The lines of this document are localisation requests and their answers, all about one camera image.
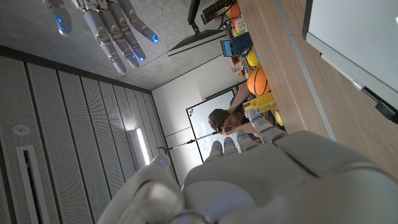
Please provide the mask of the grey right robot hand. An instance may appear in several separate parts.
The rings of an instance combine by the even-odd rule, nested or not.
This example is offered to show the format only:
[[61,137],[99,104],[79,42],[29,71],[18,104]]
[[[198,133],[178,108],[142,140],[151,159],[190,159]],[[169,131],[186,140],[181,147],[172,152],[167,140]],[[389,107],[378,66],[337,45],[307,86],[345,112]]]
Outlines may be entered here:
[[139,18],[129,0],[72,0],[72,3],[83,13],[97,43],[121,75],[127,71],[124,60],[132,68],[138,68],[146,59],[131,29],[155,44],[159,42],[157,34]]

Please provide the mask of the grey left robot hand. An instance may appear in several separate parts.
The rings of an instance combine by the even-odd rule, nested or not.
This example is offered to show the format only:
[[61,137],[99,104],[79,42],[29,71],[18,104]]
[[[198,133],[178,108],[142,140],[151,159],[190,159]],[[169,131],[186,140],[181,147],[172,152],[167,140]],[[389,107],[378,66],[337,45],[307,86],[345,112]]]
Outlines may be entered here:
[[178,186],[159,154],[112,198],[100,223],[396,223],[397,181],[358,152],[309,131],[287,134],[259,112],[215,141]]

